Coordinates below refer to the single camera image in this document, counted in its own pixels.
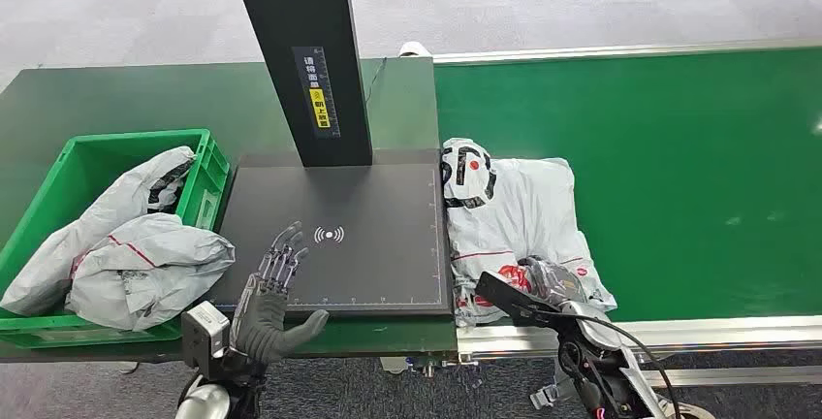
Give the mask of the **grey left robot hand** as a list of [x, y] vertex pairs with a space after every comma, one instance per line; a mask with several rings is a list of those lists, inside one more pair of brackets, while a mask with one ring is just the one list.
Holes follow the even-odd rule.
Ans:
[[267, 366], [324, 330], [329, 313], [323, 309], [313, 311], [298, 326], [284, 326], [289, 289], [307, 253], [299, 221], [274, 238], [237, 303], [230, 332], [233, 350]]

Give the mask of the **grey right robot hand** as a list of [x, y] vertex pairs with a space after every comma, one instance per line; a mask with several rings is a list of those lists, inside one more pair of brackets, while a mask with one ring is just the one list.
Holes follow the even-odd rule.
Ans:
[[564, 267], [536, 256], [527, 256], [518, 264], [525, 273], [526, 292], [536, 300], [552, 307], [569, 301], [587, 302], [580, 280]]

